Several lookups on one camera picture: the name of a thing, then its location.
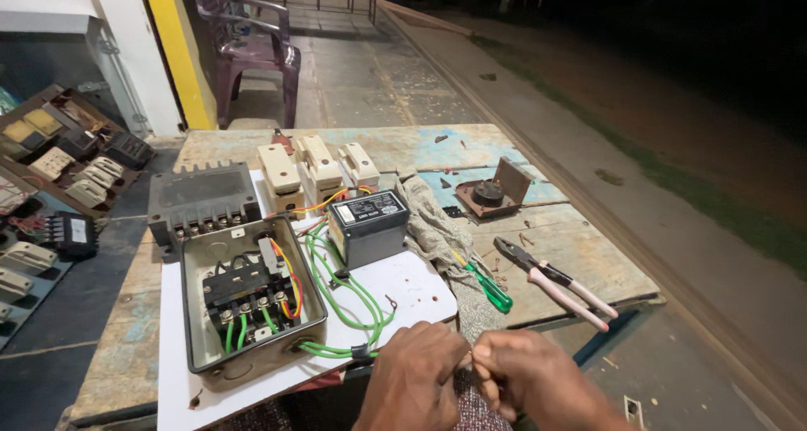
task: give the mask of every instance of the hand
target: hand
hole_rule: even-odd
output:
[[[354,431],[451,429],[459,421],[454,370],[470,344],[444,323],[401,328],[375,359]]]
[[[506,420],[515,421],[523,410],[545,431],[633,429],[577,364],[540,333],[482,333],[473,364],[489,408]]]

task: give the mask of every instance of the yellow wall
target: yellow wall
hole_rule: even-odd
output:
[[[148,0],[188,128],[216,130],[216,97],[203,74],[182,0]]]

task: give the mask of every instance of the plastic chair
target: plastic chair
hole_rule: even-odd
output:
[[[227,13],[229,3],[245,3],[277,13],[275,26],[262,21]],[[275,70],[283,74],[283,128],[295,127],[300,50],[289,44],[289,11],[263,0],[196,0],[199,15],[210,23],[216,47],[216,102],[219,124],[229,123],[230,100],[238,97],[244,70]],[[233,34],[236,24],[254,31],[248,37]]]

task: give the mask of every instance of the white board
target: white board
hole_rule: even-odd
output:
[[[260,171],[257,171],[257,176],[256,171],[251,173],[253,181],[262,179]],[[261,209],[266,209],[265,202],[261,203]],[[315,221],[316,218],[301,220],[295,222],[294,227],[301,229]],[[328,256],[328,263],[332,264],[332,256]],[[387,343],[399,328],[410,327],[422,320],[441,322],[457,314],[457,300],[446,283],[429,261],[420,259],[411,251],[353,270],[352,274],[373,295],[385,318],[392,307],[384,295],[398,302],[396,317],[385,327],[375,347]],[[350,359],[307,355],[230,391],[203,391],[199,396],[199,406],[196,410],[190,410],[188,403],[202,390],[202,382],[187,367],[181,281],[179,263],[163,265],[157,405],[160,410],[157,414],[159,430],[190,431],[208,426],[350,362]],[[369,311],[352,291],[341,287],[332,291],[332,294],[351,319],[372,323]],[[325,345],[349,348],[367,342],[370,331],[348,327],[327,301],[325,305],[328,308]]]

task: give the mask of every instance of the green screwdriver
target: green screwdriver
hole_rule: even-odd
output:
[[[493,303],[493,306],[502,313],[509,313],[510,308],[512,308],[512,299],[510,299],[510,296],[505,294],[493,280],[482,275],[475,265],[466,262],[456,251],[451,250],[451,252],[454,254],[454,257],[457,258],[457,261],[459,261],[463,269],[473,272],[476,275],[476,279],[479,280],[479,284],[482,285],[485,295],[488,296],[488,300]]]

